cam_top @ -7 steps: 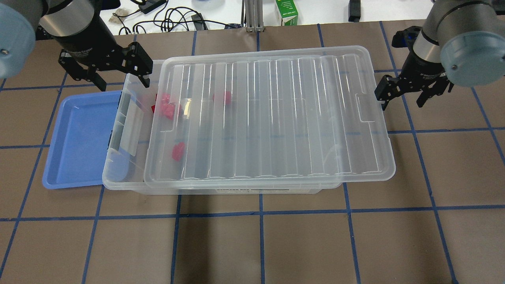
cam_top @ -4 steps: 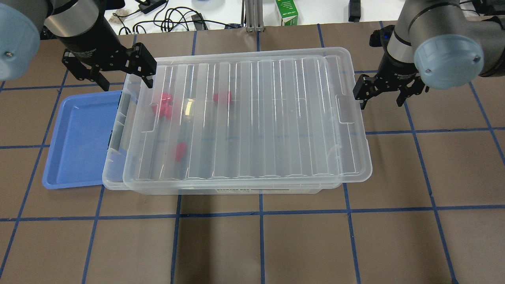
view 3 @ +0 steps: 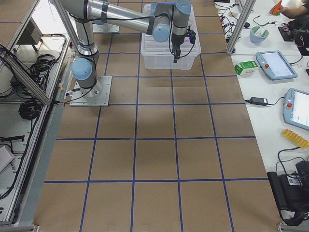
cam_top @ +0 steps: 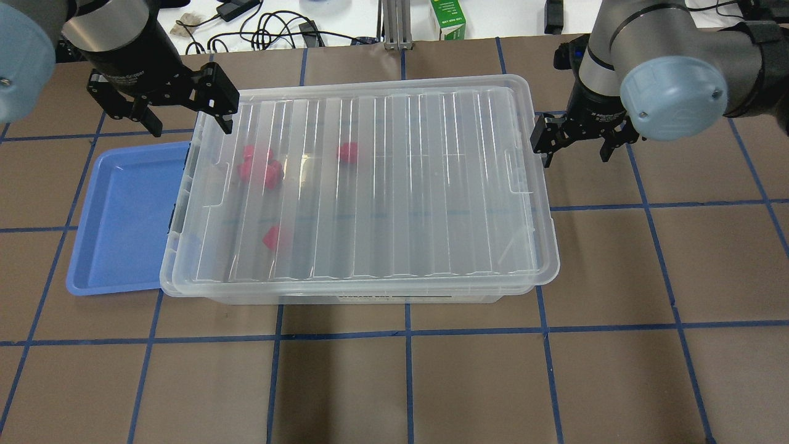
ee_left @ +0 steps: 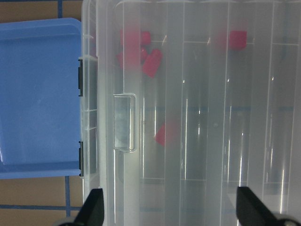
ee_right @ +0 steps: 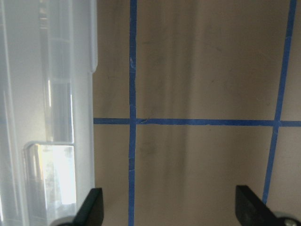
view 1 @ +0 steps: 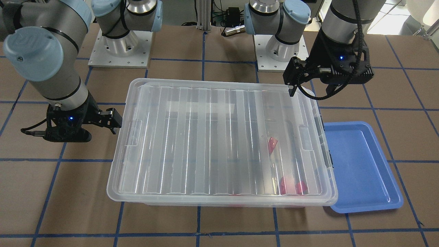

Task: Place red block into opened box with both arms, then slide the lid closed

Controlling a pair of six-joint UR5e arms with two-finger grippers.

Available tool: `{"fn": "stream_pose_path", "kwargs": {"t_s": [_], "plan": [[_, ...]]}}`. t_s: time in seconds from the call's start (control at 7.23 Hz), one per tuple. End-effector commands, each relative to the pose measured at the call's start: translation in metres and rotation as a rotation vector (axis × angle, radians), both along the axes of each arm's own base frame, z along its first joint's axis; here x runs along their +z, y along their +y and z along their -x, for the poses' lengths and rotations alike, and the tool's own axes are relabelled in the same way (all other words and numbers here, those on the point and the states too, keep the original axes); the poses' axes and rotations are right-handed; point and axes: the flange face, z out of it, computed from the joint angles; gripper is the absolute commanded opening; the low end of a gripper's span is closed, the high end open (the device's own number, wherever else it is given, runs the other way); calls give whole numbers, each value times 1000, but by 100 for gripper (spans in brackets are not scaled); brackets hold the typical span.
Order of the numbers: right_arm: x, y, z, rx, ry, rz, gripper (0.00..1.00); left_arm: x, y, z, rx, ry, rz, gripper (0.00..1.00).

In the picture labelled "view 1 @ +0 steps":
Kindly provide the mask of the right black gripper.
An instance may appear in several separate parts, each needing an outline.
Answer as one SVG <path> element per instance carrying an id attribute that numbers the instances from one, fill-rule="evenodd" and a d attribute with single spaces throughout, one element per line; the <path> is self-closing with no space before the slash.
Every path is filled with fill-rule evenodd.
<path id="1" fill-rule="evenodd" d="M 79 107 L 61 110 L 61 104 L 48 105 L 46 118 L 36 125 L 22 128 L 27 136 L 41 137 L 49 142 L 89 142 L 92 134 L 83 125 L 108 128 L 114 135 L 122 127 L 123 118 L 115 108 L 102 111 L 92 95 Z"/>

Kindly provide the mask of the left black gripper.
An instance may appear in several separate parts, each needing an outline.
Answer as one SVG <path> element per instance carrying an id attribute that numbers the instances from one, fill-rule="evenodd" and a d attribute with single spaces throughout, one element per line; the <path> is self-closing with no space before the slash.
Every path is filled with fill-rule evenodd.
<path id="1" fill-rule="evenodd" d="M 284 73 L 284 84 L 289 86 L 289 95 L 294 97 L 297 86 L 319 78 L 328 85 L 342 85 L 356 68 L 350 84 L 364 84 L 374 77 L 370 65 L 369 48 L 359 34 L 350 44 L 335 42 L 322 30 L 317 34 L 306 60 L 292 57 Z"/>

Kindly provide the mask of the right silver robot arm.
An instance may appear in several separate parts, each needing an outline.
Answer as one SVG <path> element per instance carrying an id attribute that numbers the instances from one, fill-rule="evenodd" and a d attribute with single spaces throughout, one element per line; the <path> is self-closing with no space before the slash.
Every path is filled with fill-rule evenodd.
<path id="1" fill-rule="evenodd" d="M 157 32 L 163 23 L 160 0 L 2 0 L 1 42 L 6 58 L 48 102 L 46 117 L 22 128 L 49 142 L 89 142 L 83 125 L 122 126 L 115 108 L 101 110 L 74 62 L 93 17 L 113 54 L 134 51 L 135 31 Z"/>

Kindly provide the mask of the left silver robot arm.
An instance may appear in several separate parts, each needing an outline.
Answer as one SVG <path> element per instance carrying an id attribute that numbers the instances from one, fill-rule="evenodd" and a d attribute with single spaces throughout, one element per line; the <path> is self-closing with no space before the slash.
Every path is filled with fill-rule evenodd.
<path id="1" fill-rule="evenodd" d="M 369 47 L 364 39 L 384 0 L 333 0 L 306 60 L 293 54 L 308 24 L 311 10 L 301 0 L 251 0 L 245 5 L 246 33 L 271 35 L 267 51 L 287 61 L 283 73 L 290 97 L 297 90 L 321 101 L 351 84 L 374 77 Z"/>

